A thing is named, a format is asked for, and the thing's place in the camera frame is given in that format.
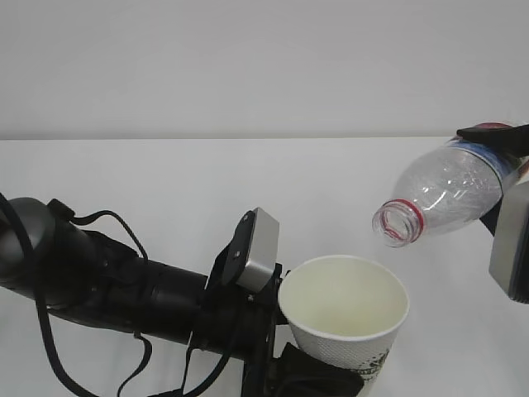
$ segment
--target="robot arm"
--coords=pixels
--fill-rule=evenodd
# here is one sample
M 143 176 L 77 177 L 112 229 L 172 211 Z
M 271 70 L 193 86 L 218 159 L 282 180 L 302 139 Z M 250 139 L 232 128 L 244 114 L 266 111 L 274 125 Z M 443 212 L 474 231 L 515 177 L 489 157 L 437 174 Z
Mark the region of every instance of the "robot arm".
M 100 232 L 77 227 L 108 214 L 131 234 L 142 257 Z M 188 393 L 182 386 L 158 397 L 202 394 L 230 357 L 245 362 L 243 397 L 357 395 L 364 385 L 359 375 L 312 359 L 292 345 L 273 358 L 275 328 L 286 323 L 277 305 L 282 272 L 275 262 L 278 236 L 279 224 L 265 211 L 247 212 L 207 277 L 149 260 L 114 213 L 76 218 L 57 200 L 44 205 L 33 198 L 7 201 L 0 194 L 0 286 L 36 301 L 52 369 L 80 397 L 97 396 L 72 380 L 60 364 L 49 314 L 133 333 L 146 346 L 133 375 L 150 357 L 142 333 L 188 344 L 187 363 L 196 348 L 222 354 L 201 385 Z
M 483 143 L 516 157 L 529 156 L 529 125 L 459 130 L 467 141 Z M 520 174 L 527 171 L 527 164 Z M 490 275 L 508 297 L 529 304 L 529 182 L 510 188 L 481 221 L 493 234 Z

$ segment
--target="paper cup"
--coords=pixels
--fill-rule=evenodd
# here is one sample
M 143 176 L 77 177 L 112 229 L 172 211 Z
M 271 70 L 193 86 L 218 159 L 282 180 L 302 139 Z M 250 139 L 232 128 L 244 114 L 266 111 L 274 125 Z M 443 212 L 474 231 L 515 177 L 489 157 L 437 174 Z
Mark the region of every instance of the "paper cup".
M 356 256 L 323 256 L 288 273 L 279 307 L 301 350 L 359 373 L 364 396 L 407 317 L 403 284 L 380 264 Z

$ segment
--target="white table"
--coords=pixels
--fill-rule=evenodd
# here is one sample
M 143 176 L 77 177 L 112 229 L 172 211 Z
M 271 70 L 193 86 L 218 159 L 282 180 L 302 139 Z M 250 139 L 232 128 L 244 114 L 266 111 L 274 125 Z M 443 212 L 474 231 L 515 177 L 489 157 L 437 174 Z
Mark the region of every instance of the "white table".
M 78 214 L 120 213 L 152 259 L 209 274 L 246 210 L 281 222 L 279 261 L 314 256 L 374 258 L 407 286 L 412 308 L 373 397 L 525 397 L 529 308 L 508 300 L 488 275 L 492 238 L 480 224 L 393 250 L 375 241 L 372 212 L 403 167 L 442 138 L 335 140 L 1 141 L 0 189 L 10 198 L 63 200 Z M 131 244 L 112 220 L 97 228 Z M 136 368 L 131 336 L 54 319 L 73 378 L 101 396 Z M 279 332 L 278 350 L 290 340 Z M 152 362 L 125 389 L 144 397 L 179 386 L 184 346 L 151 338 Z M 31 301 L 0 289 L 1 395 L 68 396 L 45 358 Z M 218 360 L 193 357 L 188 385 Z M 206 396 L 237 397 L 231 361 Z

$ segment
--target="clear plastic bottle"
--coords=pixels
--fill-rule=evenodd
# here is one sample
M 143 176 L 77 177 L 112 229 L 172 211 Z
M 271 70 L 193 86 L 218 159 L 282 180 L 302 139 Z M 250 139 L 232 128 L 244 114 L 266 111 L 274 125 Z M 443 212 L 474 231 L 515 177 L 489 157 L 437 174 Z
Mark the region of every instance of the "clear plastic bottle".
M 388 246 L 459 229 L 485 215 L 517 181 L 521 159 L 458 137 L 413 161 L 373 216 Z

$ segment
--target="bottle neck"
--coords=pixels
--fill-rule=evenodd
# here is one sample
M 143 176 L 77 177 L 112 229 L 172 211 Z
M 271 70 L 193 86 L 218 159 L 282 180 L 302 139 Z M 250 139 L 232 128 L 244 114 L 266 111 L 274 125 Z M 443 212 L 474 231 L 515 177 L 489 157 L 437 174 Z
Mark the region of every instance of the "bottle neck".
M 388 201 L 373 216 L 373 230 L 387 246 L 406 246 L 416 241 L 423 229 L 421 210 L 407 200 Z

